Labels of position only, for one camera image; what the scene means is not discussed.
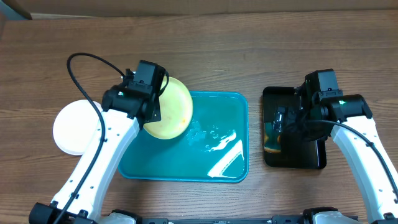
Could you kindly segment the green rimmed plate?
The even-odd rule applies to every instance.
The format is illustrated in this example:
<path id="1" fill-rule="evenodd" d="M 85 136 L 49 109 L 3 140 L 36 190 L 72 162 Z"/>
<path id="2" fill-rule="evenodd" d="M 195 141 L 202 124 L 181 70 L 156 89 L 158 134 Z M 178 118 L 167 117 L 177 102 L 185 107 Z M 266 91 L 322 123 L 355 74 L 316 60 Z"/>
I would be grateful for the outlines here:
<path id="1" fill-rule="evenodd" d="M 173 139 L 181 135 L 193 116 L 193 100 L 188 88 L 178 79 L 170 77 L 159 96 L 160 121 L 147 123 L 144 129 L 157 139 Z"/>

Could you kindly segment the green and yellow sponge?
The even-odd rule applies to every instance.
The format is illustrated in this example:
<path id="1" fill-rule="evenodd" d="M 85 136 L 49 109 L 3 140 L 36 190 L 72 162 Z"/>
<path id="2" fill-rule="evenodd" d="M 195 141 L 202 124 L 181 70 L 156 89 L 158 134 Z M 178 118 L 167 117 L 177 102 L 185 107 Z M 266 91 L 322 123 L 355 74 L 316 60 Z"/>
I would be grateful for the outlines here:
<path id="1" fill-rule="evenodd" d="M 280 153 L 280 125 L 264 123 L 264 150 L 269 153 Z"/>

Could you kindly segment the white plate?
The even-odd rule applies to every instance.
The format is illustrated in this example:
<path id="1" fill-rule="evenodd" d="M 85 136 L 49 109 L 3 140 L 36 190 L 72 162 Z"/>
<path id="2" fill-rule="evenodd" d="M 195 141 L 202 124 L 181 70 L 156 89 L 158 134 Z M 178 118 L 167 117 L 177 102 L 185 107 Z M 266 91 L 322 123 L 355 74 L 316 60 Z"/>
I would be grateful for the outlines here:
<path id="1" fill-rule="evenodd" d="M 80 156 L 100 126 L 99 117 L 88 100 L 77 100 L 64 107 L 53 124 L 53 139 L 63 152 Z"/>

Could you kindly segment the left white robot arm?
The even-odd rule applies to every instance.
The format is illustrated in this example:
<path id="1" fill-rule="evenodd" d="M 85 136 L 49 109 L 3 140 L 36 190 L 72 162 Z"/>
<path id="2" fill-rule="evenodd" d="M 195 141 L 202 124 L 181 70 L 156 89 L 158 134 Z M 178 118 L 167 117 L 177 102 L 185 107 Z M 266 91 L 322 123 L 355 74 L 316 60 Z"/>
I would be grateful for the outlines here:
<path id="1" fill-rule="evenodd" d="M 50 205 L 34 205 L 29 223 L 103 221 L 103 201 L 123 154 L 144 122 L 160 118 L 160 87 L 161 82 L 124 80 L 105 92 L 102 103 L 77 100 L 59 112 L 56 145 L 80 160 Z"/>

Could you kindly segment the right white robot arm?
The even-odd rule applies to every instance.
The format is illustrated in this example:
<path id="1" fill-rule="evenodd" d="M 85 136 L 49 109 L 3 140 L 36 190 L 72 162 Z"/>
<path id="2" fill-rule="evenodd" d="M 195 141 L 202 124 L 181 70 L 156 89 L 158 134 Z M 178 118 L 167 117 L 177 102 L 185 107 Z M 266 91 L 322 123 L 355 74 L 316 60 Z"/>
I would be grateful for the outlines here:
<path id="1" fill-rule="evenodd" d="M 267 87 L 262 102 L 269 166 L 321 168 L 331 138 L 353 173 L 368 222 L 397 223 L 397 171 L 361 95 L 336 87 Z"/>

